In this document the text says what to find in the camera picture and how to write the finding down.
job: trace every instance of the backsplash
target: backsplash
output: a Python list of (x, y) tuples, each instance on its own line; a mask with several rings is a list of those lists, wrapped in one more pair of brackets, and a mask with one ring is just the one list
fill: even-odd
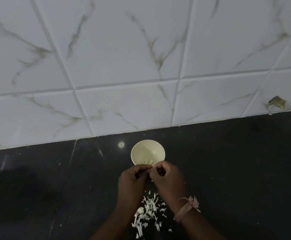
[(291, 0), (0, 0), (0, 149), (287, 110)]

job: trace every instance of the small bowl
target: small bowl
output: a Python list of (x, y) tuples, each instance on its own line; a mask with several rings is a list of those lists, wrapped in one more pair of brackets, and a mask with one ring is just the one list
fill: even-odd
[(139, 141), (131, 150), (131, 160), (134, 165), (156, 163), (165, 159), (165, 151), (163, 146), (155, 140)]

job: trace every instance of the black granite countertop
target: black granite countertop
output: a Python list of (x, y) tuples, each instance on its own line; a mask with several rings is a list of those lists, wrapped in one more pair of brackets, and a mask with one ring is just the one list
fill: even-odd
[[(0, 150), (0, 239), (91, 237), (145, 139), (163, 145), (227, 239), (291, 239), (291, 112)], [(151, 181), (146, 189), (155, 191)], [(144, 239), (187, 239), (167, 216), (160, 232), (149, 222)]]

